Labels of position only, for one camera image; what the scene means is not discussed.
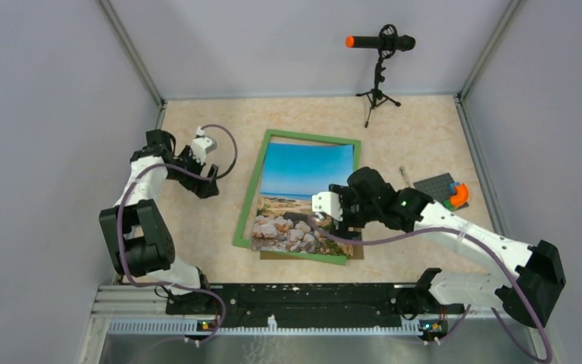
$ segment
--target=blue sky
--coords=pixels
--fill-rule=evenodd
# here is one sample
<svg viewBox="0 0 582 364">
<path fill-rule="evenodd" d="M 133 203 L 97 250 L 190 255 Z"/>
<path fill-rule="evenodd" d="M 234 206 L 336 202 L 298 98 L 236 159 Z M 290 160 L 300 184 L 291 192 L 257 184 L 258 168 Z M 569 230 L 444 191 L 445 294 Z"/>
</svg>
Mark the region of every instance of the blue sky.
<svg viewBox="0 0 582 364">
<path fill-rule="evenodd" d="M 329 190 L 329 184 L 346 185 L 352 172 L 353 146 L 271 143 L 260 191 L 312 195 Z"/>
</svg>

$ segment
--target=gray floor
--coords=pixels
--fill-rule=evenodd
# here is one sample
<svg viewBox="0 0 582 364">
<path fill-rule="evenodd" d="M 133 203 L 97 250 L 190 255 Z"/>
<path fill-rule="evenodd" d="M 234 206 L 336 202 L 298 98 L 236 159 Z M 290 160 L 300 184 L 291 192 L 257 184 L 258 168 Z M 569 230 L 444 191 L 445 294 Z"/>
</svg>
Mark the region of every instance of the gray floor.
<svg viewBox="0 0 582 364">
<path fill-rule="evenodd" d="M 530 345 L 528 331 L 512 324 L 522 343 Z M 277 337 L 222 336 L 196 349 L 171 341 L 150 351 L 163 339 L 154 335 L 108 335 L 100 364 L 204 363 L 204 364 L 527 364 L 532 363 L 492 319 L 469 319 L 450 341 L 440 347 L 403 344 L 398 337 Z"/>
</svg>

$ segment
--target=sea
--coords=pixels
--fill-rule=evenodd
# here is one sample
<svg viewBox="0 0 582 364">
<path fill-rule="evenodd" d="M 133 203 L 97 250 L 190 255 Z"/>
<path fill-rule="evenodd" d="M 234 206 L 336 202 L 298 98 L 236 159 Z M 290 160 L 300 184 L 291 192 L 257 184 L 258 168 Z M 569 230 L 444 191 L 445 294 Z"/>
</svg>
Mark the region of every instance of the sea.
<svg viewBox="0 0 582 364">
<path fill-rule="evenodd" d="M 303 195 L 301 193 L 267 193 L 260 192 L 260 194 L 269 197 L 280 197 L 283 199 L 302 199 L 305 201 L 311 201 L 311 195 Z"/>
</svg>

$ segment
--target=beige tabletop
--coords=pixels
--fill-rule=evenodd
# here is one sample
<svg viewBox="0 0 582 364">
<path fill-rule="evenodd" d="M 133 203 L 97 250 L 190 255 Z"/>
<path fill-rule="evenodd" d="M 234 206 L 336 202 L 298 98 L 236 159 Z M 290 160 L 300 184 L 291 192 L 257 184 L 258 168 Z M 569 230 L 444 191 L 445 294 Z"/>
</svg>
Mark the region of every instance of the beige tabletop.
<svg viewBox="0 0 582 364">
<path fill-rule="evenodd" d="M 239 210 L 267 129 L 316 133 L 362 141 L 360 166 L 377 169 L 395 189 L 405 187 L 403 165 L 412 182 L 449 172 L 470 189 L 470 207 L 458 215 L 491 230 L 483 194 L 451 96 L 400 96 L 402 107 L 383 105 L 363 128 L 368 101 L 355 97 L 224 99 L 167 104 L 162 128 L 177 138 L 179 152 L 197 126 L 222 124 L 233 132 L 239 158 L 233 172 L 218 181 L 220 195 L 197 199 L 177 182 L 167 181 L 158 207 L 173 236 L 177 255 L 199 267 L 215 283 L 327 283 L 415 281 L 426 268 L 480 271 L 427 236 L 366 246 L 363 260 L 332 265 L 306 260 L 262 260 L 260 253 L 234 247 Z M 233 157 L 230 140 L 209 129 L 218 149 L 207 163 L 220 173 Z M 365 240 L 400 234 L 371 223 Z"/>
</svg>

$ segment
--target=small tool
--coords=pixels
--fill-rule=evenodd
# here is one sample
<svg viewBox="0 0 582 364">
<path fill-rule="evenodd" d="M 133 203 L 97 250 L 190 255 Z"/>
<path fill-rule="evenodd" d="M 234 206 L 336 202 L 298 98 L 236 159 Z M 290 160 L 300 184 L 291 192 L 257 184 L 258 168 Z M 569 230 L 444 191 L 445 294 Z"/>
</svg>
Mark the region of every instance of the small tool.
<svg viewBox="0 0 582 364">
<path fill-rule="evenodd" d="M 414 188 L 414 186 L 411 185 L 411 182 L 409 181 L 409 177 L 407 177 L 407 171 L 405 170 L 405 167 L 403 167 L 403 166 L 400 166 L 400 175 L 402 176 L 402 180 L 405 181 L 405 183 L 407 184 L 407 187 Z"/>
</svg>

